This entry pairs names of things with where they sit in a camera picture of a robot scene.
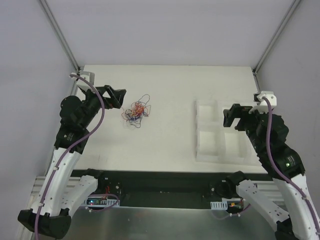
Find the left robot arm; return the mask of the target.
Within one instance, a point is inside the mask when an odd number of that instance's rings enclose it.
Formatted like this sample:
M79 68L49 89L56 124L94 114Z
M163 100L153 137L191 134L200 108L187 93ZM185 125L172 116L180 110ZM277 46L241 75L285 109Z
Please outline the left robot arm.
M100 170L87 169L72 190L66 192L71 174L92 135L88 126L99 111L120 109L125 89L109 85L85 90L84 100L75 95L60 104L60 128L56 135L51 166L38 197L30 209L21 210L18 221L33 232L61 240L67 234L72 217L91 195L106 195L107 188Z

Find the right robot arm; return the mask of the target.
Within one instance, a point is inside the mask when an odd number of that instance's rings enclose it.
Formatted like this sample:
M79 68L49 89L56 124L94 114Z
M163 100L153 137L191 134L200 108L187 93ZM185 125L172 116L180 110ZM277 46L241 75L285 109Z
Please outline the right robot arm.
M245 199L272 227L278 240L318 240L320 218L310 198L305 168L299 154L286 144L288 127L280 115L260 113L233 104L223 110L223 127L238 119L235 130L245 132L258 160L278 187L286 209L277 206L242 172L219 182L215 193L225 199Z

